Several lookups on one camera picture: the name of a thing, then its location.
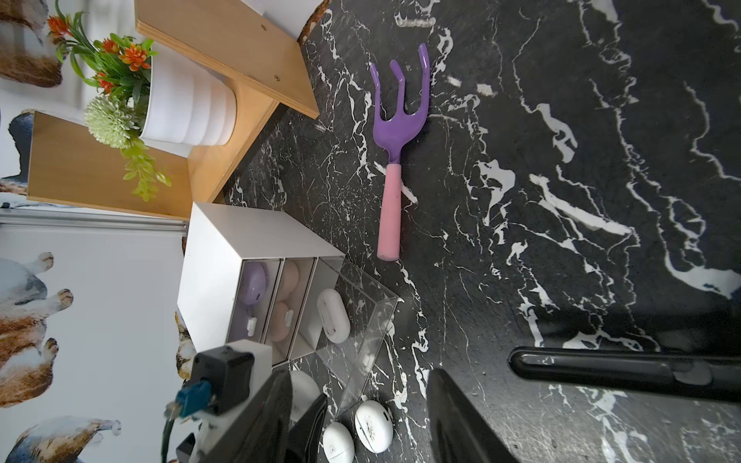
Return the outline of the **pink earphone case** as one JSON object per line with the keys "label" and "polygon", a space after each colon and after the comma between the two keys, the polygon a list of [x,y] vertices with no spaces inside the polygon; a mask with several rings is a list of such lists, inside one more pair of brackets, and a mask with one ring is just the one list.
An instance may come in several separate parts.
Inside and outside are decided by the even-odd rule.
{"label": "pink earphone case", "polygon": [[300,280],[300,271],[298,266],[292,260],[287,260],[284,264],[281,283],[277,293],[278,301],[287,300],[296,290]]}
{"label": "pink earphone case", "polygon": [[287,303],[279,301],[274,305],[268,337],[272,343],[281,343],[289,337],[293,324],[293,310]]}

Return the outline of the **white mini drawer cabinet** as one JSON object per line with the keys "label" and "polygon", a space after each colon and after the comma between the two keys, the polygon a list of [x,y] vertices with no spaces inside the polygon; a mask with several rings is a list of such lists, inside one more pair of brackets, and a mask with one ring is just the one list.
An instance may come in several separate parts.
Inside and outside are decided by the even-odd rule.
{"label": "white mini drawer cabinet", "polygon": [[227,345],[237,281],[244,260],[345,258],[281,211],[193,204],[178,308],[194,348]]}

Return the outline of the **white earphone case oval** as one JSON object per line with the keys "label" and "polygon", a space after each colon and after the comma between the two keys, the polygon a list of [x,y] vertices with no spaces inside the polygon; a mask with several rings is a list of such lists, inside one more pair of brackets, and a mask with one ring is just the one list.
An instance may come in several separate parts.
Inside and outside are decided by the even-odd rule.
{"label": "white earphone case oval", "polygon": [[350,335],[351,325],[343,298],[335,289],[324,289],[316,301],[326,338],[338,345]]}

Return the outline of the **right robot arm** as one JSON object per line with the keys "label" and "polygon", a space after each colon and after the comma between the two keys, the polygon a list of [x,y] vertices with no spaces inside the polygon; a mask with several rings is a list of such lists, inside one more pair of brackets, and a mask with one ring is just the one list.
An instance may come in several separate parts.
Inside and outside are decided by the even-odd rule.
{"label": "right robot arm", "polygon": [[[328,398],[271,372],[258,345],[241,341],[198,354],[193,380],[210,385],[198,434],[177,448],[179,462],[314,462]],[[729,357],[518,347],[509,367],[526,380],[596,386],[689,399],[740,401],[740,361]],[[428,383],[436,462],[513,462],[514,455],[453,378],[437,368]]]}

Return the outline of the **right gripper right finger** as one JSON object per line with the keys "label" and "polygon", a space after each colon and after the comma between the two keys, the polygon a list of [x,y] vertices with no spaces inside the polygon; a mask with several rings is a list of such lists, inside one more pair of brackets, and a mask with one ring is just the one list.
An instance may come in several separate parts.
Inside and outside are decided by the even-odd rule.
{"label": "right gripper right finger", "polygon": [[435,462],[517,462],[445,370],[430,372],[426,394]]}

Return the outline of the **purple earphone case top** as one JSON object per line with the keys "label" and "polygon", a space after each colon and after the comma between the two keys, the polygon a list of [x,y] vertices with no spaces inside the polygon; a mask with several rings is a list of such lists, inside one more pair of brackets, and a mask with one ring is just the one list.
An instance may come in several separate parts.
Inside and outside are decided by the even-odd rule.
{"label": "purple earphone case top", "polygon": [[261,262],[245,262],[237,298],[241,304],[252,306],[260,302],[267,288],[266,270]]}

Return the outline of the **white earphone case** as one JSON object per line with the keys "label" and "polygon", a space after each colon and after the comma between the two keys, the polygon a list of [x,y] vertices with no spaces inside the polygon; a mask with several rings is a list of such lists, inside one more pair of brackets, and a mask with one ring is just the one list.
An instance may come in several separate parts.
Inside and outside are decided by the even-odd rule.
{"label": "white earphone case", "polygon": [[367,400],[355,411],[354,425],[363,446],[371,453],[384,453],[393,442],[391,414],[379,402]]}
{"label": "white earphone case", "polygon": [[329,463],[353,463],[355,449],[349,430],[332,422],[322,434],[322,447]]}
{"label": "white earphone case", "polygon": [[311,408],[316,399],[321,395],[316,381],[301,370],[292,370],[291,387],[293,387],[293,400],[291,401],[291,420],[298,422]]}

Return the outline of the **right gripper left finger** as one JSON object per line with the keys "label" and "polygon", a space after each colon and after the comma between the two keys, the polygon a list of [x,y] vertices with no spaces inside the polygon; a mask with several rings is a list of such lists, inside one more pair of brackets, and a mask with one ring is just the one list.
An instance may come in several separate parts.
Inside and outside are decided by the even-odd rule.
{"label": "right gripper left finger", "polygon": [[289,439],[293,386],[274,372],[255,395],[227,414],[207,414],[199,431],[201,462],[282,462]]}

